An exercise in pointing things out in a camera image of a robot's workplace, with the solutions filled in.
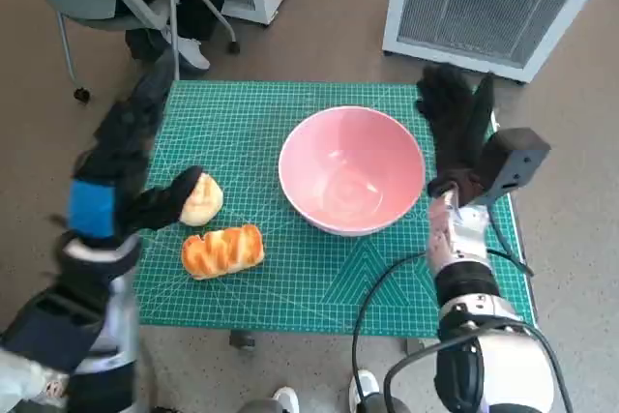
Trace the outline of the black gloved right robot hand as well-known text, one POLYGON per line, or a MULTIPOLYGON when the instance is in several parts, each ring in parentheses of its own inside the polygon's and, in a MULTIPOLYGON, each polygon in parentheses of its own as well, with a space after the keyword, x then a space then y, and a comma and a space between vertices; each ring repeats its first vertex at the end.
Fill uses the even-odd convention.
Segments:
POLYGON ((425 118, 433 138, 436 175, 427 192, 436 198, 457 191, 463 207, 482 191, 475 173, 494 107, 494 74, 487 73, 472 88, 460 69, 451 64, 424 67, 417 82, 417 110, 425 118))

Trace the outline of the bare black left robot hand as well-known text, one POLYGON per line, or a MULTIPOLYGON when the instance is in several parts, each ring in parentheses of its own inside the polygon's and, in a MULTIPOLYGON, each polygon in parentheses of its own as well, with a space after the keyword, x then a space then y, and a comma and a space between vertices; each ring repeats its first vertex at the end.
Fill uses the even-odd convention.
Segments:
POLYGON ((95 144, 75 162, 68 228, 96 247, 121 243, 142 229, 177 222, 202 168, 193 165, 167 187, 144 188, 150 151, 175 77, 174 55, 165 51, 115 103, 95 130, 95 144))

